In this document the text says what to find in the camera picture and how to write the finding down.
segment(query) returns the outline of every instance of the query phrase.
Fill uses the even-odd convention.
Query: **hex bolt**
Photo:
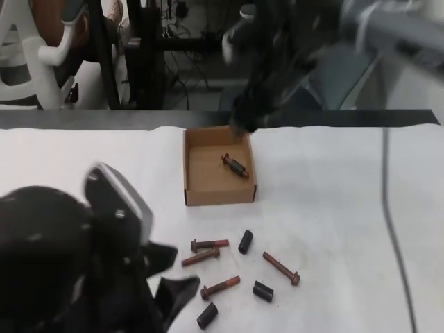
[[[267,252],[264,252],[264,254],[262,254],[262,257],[264,257],[266,261],[268,261],[270,264],[276,267],[279,272],[287,276],[291,280],[291,284],[293,286],[297,286],[299,284],[300,276],[298,272],[292,273],[287,267],[282,265],[275,258],[271,257]]]
[[[221,241],[196,241],[196,240],[193,240],[193,241],[191,241],[191,251],[196,253],[199,248],[213,248],[215,246],[217,248],[222,248],[222,247],[228,246],[228,245],[230,245],[230,242],[228,241],[228,239],[223,239]]]
[[[207,286],[203,286],[203,288],[200,290],[200,296],[202,296],[203,300],[209,300],[211,295],[227,288],[233,287],[236,284],[240,283],[240,281],[241,278],[239,276],[235,276],[210,288],[207,288]]]
[[[226,153],[225,156],[222,156],[222,163],[227,164],[230,167],[231,171],[233,171],[239,177],[250,177],[250,175],[246,171],[246,168],[235,159],[230,158],[230,154]]]
[[[219,252],[219,248],[214,247],[213,249],[199,253],[194,257],[182,260],[182,267],[191,266],[209,258],[217,258],[220,254],[221,253]]]

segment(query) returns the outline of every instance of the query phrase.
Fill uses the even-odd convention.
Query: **screw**
[[[230,242],[228,241],[228,239],[224,239],[222,241],[196,241],[196,240],[193,240],[193,241],[191,241],[191,251],[196,253],[199,248],[213,248],[215,246],[217,248],[221,248],[221,247],[228,246],[228,245],[230,245]]]
[[[208,300],[210,296],[214,293],[218,293],[222,290],[233,287],[236,284],[240,283],[240,281],[241,278],[239,276],[235,276],[210,288],[207,288],[207,286],[203,286],[203,288],[200,290],[200,296],[202,296],[203,300]]]
[[[271,257],[267,252],[264,252],[262,255],[266,261],[268,261],[270,264],[272,264],[274,267],[278,269],[279,272],[283,273],[285,276],[287,276],[291,280],[291,284],[293,286],[297,286],[300,281],[300,276],[298,272],[295,272],[294,274],[284,265],[282,265],[279,261],[277,261],[275,258]]]
[[[195,255],[194,257],[182,260],[182,267],[187,267],[190,265],[197,264],[198,262],[202,262],[209,258],[217,258],[221,253],[219,252],[219,248],[214,247],[211,250],[199,253],[198,255]]]

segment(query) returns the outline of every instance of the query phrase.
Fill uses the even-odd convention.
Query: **white table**
[[[419,332],[444,330],[444,130],[392,130],[390,202],[407,265]],[[203,284],[235,275],[241,284],[213,297],[207,332],[409,332],[398,266],[381,206],[382,130],[281,128],[252,136],[259,189],[246,205],[185,207],[182,130],[0,131],[0,194],[46,185],[83,199],[94,161],[120,170],[155,214],[153,241],[179,255],[163,276],[197,274]],[[247,255],[237,246],[246,229]],[[229,239],[218,259],[182,268],[189,242]],[[299,287],[262,259],[276,256],[301,276]],[[155,288],[159,277],[150,280]],[[255,280],[275,290],[268,304]],[[171,332],[199,332],[199,296]]]

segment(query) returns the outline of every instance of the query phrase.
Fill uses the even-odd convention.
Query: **black rubber spacer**
[[[256,281],[255,286],[253,287],[253,294],[271,303],[273,299],[274,290],[272,290],[272,288],[268,288],[265,284]]]
[[[204,330],[216,318],[217,314],[216,305],[210,303],[207,309],[203,310],[202,314],[197,318],[197,325],[199,325],[201,330]]]
[[[252,232],[250,230],[245,231],[241,243],[239,244],[238,247],[239,252],[245,255],[248,252],[248,248],[250,247],[252,240],[253,240]]]

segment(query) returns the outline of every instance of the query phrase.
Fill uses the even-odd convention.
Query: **open cardboard box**
[[[241,178],[222,163],[230,154],[246,167]],[[235,137],[228,126],[197,128],[184,132],[185,205],[251,203],[256,194],[256,173],[248,135]]]

